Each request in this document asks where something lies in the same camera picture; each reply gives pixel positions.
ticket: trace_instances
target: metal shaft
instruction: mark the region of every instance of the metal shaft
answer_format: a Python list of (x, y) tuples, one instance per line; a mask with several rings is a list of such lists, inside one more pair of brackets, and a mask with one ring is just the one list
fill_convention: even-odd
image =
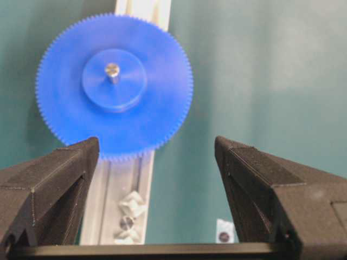
[(283, 259), (291, 253), (288, 244), (172, 244), (33, 246), (14, 248), (8, 259)]
[(120, 68), (117, 64), (115, 63), (109, 63), (107, 64), (105, 68), (105, 72), (108, 76), (108, 79), (113, 83), (116, 84), (119, 81), (119, 73), (120, 73)]

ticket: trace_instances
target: green background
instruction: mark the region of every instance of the green background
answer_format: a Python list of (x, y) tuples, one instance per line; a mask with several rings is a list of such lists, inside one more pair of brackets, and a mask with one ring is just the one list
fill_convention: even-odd
[[(38, 63), (70, 24), (113, 10), (114, 0), (0, 1), (0, 168), (61, 146), (35, 102)], [(172, 0), (194, 98), (156, 153), (148, 243), (214, 242), (216, 219), (231, 219), (217, 135), (347, 177), (346, 13), (340, 0)]]

